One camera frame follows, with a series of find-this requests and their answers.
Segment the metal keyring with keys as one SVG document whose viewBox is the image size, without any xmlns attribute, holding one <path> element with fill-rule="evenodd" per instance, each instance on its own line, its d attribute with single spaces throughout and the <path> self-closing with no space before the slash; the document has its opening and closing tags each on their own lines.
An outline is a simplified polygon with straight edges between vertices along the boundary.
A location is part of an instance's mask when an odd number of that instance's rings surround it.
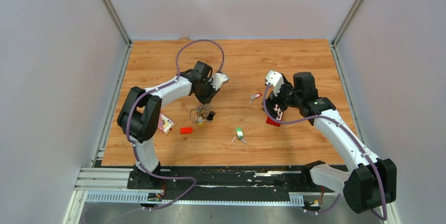
<svg viewBox="0 0 446 224">
<path fill-rule="evenodd" d="M 211 104 L 202 104 L 194 107 L 189 112 L 189 119 L 199 126 L 202 126 L 205 122 L 211 123 L 214 120 L 216 112 L 213 110 Z"/>
</svg>

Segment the key with green tag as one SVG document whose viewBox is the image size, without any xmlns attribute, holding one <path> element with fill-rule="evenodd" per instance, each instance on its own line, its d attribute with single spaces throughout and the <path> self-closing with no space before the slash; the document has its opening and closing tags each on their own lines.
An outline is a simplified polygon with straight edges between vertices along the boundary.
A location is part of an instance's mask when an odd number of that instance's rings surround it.
<svg viewBox="0 0 446 224">
<path fill-rule="evenodd" d="M 236 136 L 232 139 L 231 142 L 234 142 L 236 139 L 244 143 L 245 145 L 248 145 L 248 143 L 244 140 L 244 133 L 241 129 L 241 127 L 236 128 Z"/>
</svg>

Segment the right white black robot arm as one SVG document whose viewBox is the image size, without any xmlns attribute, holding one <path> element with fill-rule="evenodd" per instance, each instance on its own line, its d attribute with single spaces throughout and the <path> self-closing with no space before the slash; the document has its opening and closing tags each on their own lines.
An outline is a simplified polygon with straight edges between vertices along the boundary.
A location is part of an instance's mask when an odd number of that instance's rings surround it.
<svg viewBox="0 0 446 224">
<path fill-rule="evenodd" d="M 387 204 L 397 198 L 397 167 L 391 159 L 382 159 L 362 143 L 341 118 L 335 105 L 319 96 L 315 78 L 310 72 L 293 75 L 293 81 L 271 70 L 265 85 L 272 88 L 263 101 L 268 118 L 278 124 L 277 111 L 296 108 L 333 145 L 345 163 L 347 171 L 331 167 L 323 161 L 314 161 L 303 167 L 300 183 L 303 189 L 314 191 L 322 186 L 344 197 L 355 213 L 374 212 L 382 208 L 381 219 L 387 217 Z"/>
</svg>

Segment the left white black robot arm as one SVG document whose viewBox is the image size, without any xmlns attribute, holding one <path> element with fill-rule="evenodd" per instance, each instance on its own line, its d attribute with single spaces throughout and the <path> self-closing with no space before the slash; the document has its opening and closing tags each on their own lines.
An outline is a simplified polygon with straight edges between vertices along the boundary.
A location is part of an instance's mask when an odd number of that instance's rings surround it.
<svg viewBox="0 0 446 224">
<path fill-rule="evenodd" d="M 194 68 L 151 88 L 132 87 L 117 118 L 136 158 L 128 185 L 140 189 L 157 188 L 166 180 L 160 174 L 160 162 L 156 156 L 154 135 L 158 129 L 161 109 L 180 98 L 195 95 L 207 105 L 229 80 L 221 71 L 213 72 L 204 62 L 196 62 Z"/>
</svg>

